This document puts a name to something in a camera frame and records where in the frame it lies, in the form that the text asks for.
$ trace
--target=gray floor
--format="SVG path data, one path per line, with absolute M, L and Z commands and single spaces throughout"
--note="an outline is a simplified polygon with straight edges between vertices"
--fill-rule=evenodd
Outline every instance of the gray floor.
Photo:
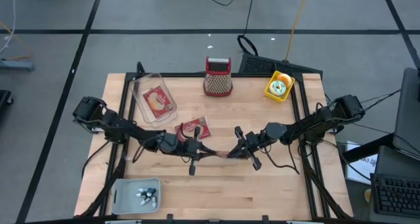
M 85 27 L 94 0 L 17 0 L 18 29 Z M 254 0 L 249 27 L 288 29 L 301 0 Z M 405 27 L 420 29 L 417 0 L 392 0 Z M 11 0 L 0 0 L 0 20 L 11 26 Z M 94 29 L 241 29 L 249 0 L 229 7 L 210 0 L 101 0 Z M 308 0 L 298 29 L 396 30 L 385 0 Z M 242 52 L 236 34 L 90 35 L 52 144 L 28 221 L 71 217 L 80 185 L 80 170 L 91 136 L 72 123 L 71 113 L 85 95 L 101 97 L 106 76 L 134 71 L 141 61 L 148 72 L 197 72 L 206 56 L 232 57 L 239 70 Z M 0 35 L 3 45 L 5 35 Z M 0 222 L 16 221 L 38 156 L 45 142 L 81 35 L 20 37 L 34 49 L 33 72 L 0 71 L 0 89 L 13 92 L 15 103 L 0 127 Z M 282 60 L 288 35 L 249 34 L 261 56 Z M 420 36 L 410 36 L 420 49 Z M 1 58 L 25 54 L 13 41 Z M 360 100 L 400 88 L 404 68 L 414 68 L 401 35 L 296 35 L 290 62 L 324 71 L 331 97 L 351 93 Z M 361 124 L 392 131 L 398 106 L 395 96 L 370 110 Z M 338 141 L 365 143 L 382 136 L 347 126 Z M 366 216 L 366 186 L 348 182 L 355 216 Z

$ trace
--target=wooden table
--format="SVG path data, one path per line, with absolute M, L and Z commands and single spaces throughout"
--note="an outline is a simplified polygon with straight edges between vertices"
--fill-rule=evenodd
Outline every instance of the wooden table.
M 109 74 L 103 99 L 108 107 L 118 111 L 125 74 Z M 304 74 L 304 85 L 311 112 L 316 103 L 326 105 L 322 82 L 318 74 Z M 240 125 L 244 133 L 259 133 L 267 122 L 295 123 L 291 97 L 278 103 L 264 96 L 268 78 L 232 78 L 234 90 L 229 97 L 214 98 L 203 93 L 203 78 L 165 78 L 175 102 L 178 118 L 160 129 L 175 132 L 174 126 L 181 122 L 207 116 L 212 136 L 203 143 L 215 150 L 230 150 L 237 142 L 234 127 Z M 131 94 L 127 97 L 125 116 Z M 297 93 L 300 115 L 304 115 L 300 93 Z M 144 123 L 140 110 L 136 108 L 134 119 L 145 129 L 152 129 Z M 334 136 L 324 138 L 335 143 Z M 104 143 L 103 134 L 94 135 L 90 153 Z M 174 219 L 225 219 L 261 220 L 268 215 L 270 220 L 309 220 L 310 210 L 305 187 L 302 163 L 297 154 L 298 142 L 291 145 L 295 158 L 297 175 L 292 169 L 275 168 L 266 155 L 257 152 L 262 168 L 255 171 L 250 160 L 224 160 L 211 157 L 201 160 L 196 175 L 188 175 L 188 166 L 179 157 L 164 156 L 160 152 L 145 152 L 140 160 L 127 162 L 126 179 L 159 177 L 161 180 L 161 208 L 156 213 L 121 215 L 119 218 L 166 219 L 168 213 Z M 131 139 L 128 159 L 138 147 Z M 103 187 L 111 146 L 98 154 L 87 166 L 83 178 L 75 214 L 83 212 Z M 277 164 L 291 164 L 287 147 L 279 142 L 270 153 Z M 318 145 L 318 154 L 324 175 L 326 189 L 335 201 L 349 215 L 352 215 L 345 178 L 341 169 L 337 149 L 327 143 Z M 318 216 L 322 216 L 319 193 L 314 187 Z M 107 213 L 110 211 L 110 192 Z

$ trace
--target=white cable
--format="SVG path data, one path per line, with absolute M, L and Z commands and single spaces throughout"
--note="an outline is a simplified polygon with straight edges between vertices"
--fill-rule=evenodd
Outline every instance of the white cable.
M 12 26 L 12 34 L 10 35 L 9 39 L 7 40 L 5 46 L 0 50 L 0 53 L 3 52 L 3 50 L 5 50 L 5 48 L 9 45 L 9 43 L 11 42 L 11 39 L 13 37 L 14 34 L 14 28 L 16 27 L 16 0 L 13 0 L 13 26 Z

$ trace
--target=tray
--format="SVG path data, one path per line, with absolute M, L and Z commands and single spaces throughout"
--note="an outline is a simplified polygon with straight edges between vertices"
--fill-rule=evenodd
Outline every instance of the tray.
M 156 212 L 160 207 L 161 190 L 160 180 L 157 177 L 147 179 L 118 179 L 115 181 L 114 201 L 112 202 L 112 213 L 136 214 Z M 156 208 L 152 207 L 152 201 L 141 206 L 143 198 L 137 197 L 139 188 L 155 188 L 154 196 L 157 198 Z

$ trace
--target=keyboard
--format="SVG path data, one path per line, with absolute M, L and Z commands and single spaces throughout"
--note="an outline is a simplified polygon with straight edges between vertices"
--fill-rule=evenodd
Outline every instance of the keyboard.
M 322 70 L 316 70 L 304 66 L 290 64 L 286 61 L 273 60 L 261 56 L 254 56 L 244 53 L 239 72 L 243 73 L 274 73 L 280 71 L 288 75 L 293 73 L 315 73 L 320 74 L 322 78 Z
M 420 218 L 420 179 L 371 174 L 376 213 Z

